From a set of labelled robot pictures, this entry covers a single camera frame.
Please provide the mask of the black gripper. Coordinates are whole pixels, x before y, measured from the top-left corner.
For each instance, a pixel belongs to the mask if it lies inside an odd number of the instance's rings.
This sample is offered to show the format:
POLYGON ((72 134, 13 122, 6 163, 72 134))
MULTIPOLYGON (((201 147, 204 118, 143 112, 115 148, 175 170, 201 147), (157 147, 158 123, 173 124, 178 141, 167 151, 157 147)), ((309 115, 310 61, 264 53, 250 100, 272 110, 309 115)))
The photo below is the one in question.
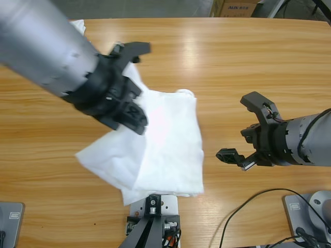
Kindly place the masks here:
POLYGON ((246 142, 253 144, 255 152, 248 157, 238 154, 235 148, 222 148, 216 153, 216 158, 226 164, 236 164, 246 171, 254 165, 273 167, 289 166, 286 160, 277 150, 274 138, 276 129, 280 127, 279 122, 256 123, 241 130, 241 135, 246 142))
POLYGON ((63 99, 113 130, 123 124, 142 135, 148 120, 144 111, 134 103, 142 91, 133 80, 122 75, 129 62, 140 61, 139 55, 111 52, 109 55, 99 54, 98 58, 95 71, 86 75, 87 81, 63 99))

